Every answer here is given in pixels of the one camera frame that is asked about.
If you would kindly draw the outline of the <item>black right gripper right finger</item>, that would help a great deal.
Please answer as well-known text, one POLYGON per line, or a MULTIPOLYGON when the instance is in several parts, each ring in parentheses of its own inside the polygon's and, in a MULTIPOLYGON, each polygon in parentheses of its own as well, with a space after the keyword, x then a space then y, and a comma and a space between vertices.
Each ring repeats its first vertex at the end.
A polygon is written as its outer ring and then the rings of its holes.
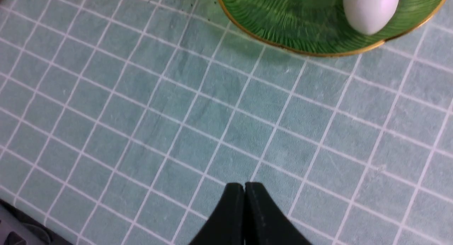
POLYGON ((246 245, 311 244, 259 182, 245 184, 244 238, 246 245))

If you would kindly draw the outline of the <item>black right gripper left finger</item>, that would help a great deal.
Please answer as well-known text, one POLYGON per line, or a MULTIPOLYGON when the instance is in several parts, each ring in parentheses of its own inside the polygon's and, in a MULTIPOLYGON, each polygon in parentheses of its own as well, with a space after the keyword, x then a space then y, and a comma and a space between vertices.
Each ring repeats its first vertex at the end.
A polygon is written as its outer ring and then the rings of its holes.
POLYGON ((191 245, 243 245, 245 193, 239 183, 228 183, 212 214, 191 245))

